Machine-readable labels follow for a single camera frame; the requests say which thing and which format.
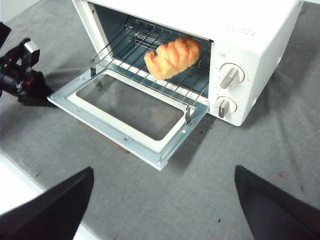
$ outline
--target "braided bread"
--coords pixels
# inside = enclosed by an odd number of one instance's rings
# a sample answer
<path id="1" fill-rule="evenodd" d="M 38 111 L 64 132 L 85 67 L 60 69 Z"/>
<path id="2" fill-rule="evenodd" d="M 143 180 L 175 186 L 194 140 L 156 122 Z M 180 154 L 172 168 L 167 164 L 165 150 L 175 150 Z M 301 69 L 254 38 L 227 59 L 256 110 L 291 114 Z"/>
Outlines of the braided bread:
<path id="1" fill-rule="evenodd" d="M 200 43 L 187 35 L 160 45 L 144 55 L 149 73 L 159 80 L 170 79 L 192 66 L 200 56 Z"/>

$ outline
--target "oven side panel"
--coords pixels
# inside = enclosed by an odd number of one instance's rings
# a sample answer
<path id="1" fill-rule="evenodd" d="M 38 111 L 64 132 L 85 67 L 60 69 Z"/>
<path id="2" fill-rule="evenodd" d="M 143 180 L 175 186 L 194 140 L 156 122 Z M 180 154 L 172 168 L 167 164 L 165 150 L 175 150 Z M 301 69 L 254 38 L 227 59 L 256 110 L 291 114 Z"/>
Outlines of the oven side panel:
<path id="1" fill-rule="evenodd" d="M 286 18 L 285 22 L 273 38 L 272 42 L 268 45 L 263 53 L 263 57 L 257 69 L 257 76 L 255 77 L 254 87 L 252 88 L 249 97 L 248 106 L 244 118 L 249 114 L 251 108 L 255 105 L 257 98 L 265 88 L 268 80 L 274 73 L 281 58 L 286 50 L 291 33 L 296 24 L 299 12 L 302 7 L 302 1 L 298 2 L 292 9 L 290 15 Z"/>
<path id="2" fill-rule="evenodd" d="M 219 117 L 219 97 L 227 97 L 236 104 L 236 111 L 227 113 L 220 118 L 235 126 L 241 126 L 268 80 L 279 64 L 288 44 L 290 35 L 299 15 L 302 2 L 296 1 L 291 6 L 289 14 L 283 16 L 279 22 L 278 30 L 266 42 L 254 41 L 248 38 L 247 43 L 235 44 L 227 40 L 213 39 L 211 50 L 211 66 L 209 80 L 209 113 Z M 244 72 L 244 80 L 240 84 L 231 83 L 226 89 L 220 87 L 223 81 L 221 67 L 232 63 L 239 66 Z"/>

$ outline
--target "gray carpet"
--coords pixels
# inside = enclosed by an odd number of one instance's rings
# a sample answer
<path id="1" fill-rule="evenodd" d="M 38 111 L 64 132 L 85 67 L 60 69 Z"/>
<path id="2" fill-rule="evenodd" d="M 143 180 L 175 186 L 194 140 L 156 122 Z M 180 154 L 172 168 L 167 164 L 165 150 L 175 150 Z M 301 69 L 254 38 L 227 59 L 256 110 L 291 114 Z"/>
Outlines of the gray carpet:
<path id="1" fill-rule="evenodd" d="M 234 184 L 241 164 L 320 208 L 320 5 L 304 3 L 284 57 L 246 121 L 207 115 L 162 172 L 57 108 L 1 97 L 1 151 L 49 188 L 81 169 L 95 184 L 83 222 L 103 240 L 252 240 Z M 2 52 L 30 37 L 57 90 L 95 51 L 70 0 L 42 0 L 7 23 Z"/>

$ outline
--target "oven door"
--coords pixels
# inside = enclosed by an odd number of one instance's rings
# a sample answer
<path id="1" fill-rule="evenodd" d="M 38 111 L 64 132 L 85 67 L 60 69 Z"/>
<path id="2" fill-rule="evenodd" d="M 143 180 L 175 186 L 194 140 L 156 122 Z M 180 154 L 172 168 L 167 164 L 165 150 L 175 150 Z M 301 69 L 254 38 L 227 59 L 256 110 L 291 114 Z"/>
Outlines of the oven door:
<path id="1" fill-rule="evenodd" d="M 166 81 L 159 84 L 145 77 L 141 84 L 115 68 L 119 66 L 97 65 L 97 75 L 91 77 L 88 70 L 48 99 L 161 170 L 209 107 L 189 98 L 192 92 L 182 95 L 164 87 Z"/>

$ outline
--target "oven door frame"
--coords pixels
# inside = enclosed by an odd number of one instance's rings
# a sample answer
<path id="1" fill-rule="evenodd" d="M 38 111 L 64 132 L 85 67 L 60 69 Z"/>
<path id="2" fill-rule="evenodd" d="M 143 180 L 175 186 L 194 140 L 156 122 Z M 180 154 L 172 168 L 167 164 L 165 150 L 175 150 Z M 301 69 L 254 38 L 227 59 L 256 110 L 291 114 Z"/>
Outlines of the oven door frame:
<path id="1" fill-rule="evenodd" d="M 101 112 L 101 110 L 93 105 L 90 106 L 90 103 L 88 102 L 87 106 L 84 107 L 81 105 L 81 102 L 84 100 L 82 99 L 81 101 L 78 101 L 79 99 L 77 100 L 74 97 L 75 93 L 92 83 L 92 81 L 99 77 L 100 74 L 105 74 L 107 72 L 110 75 L 110 72 L 112 72 L 110 69 L 104 69 L 101 65 L 97 65 L 96 70 L 98 72 L 97 75 L 91 77 L 91 71 L 86 71 L 49 96 L 48 100 L 159 171 L 163 169 L 167 164 L 168 159 L 209 111 L 208 105 L 196 101 L 193 106 L 190 106 L 190 112 L 188 112 L 187 105 L 179 103 L 172 98 L 147 88 L 146 86 L 138 83 L 136 85 L 135 82 L 129 78 L 125 79 L 124 76 L 118 76 L 116 72 L 113 72 L 112 77 L 117 77 L 117 80 L 123 81 L 124 83 L 157 98 L 159 101 L 173 105 L 175 108 L 183 111 L 183 116 L 166 135 L 167 138 L 163 139 L 162 142 L 161 140 L 156 141 L 152 139 L 152 143 L 158 144 L 158 147 L 152 148 L 150 147 L 150 143 L 147 143 L 151 138 L 146 136 L 143 132 L 138 134 L 140 137 L 143 137 L 137 138 L 137 136 L 135 136 L 135 133 L 138 131 L 137 129 L 130 126 L 127 131 L 123 131 L 121 126 L 125 124 L 124 122 L 110 116 L 107 119 L 103 118 L 102 116 L 108 115 L 106 112 L 104 112 L 103 115 L 94 115 L 87 107 L 93 107 L 97 112 Z"/>

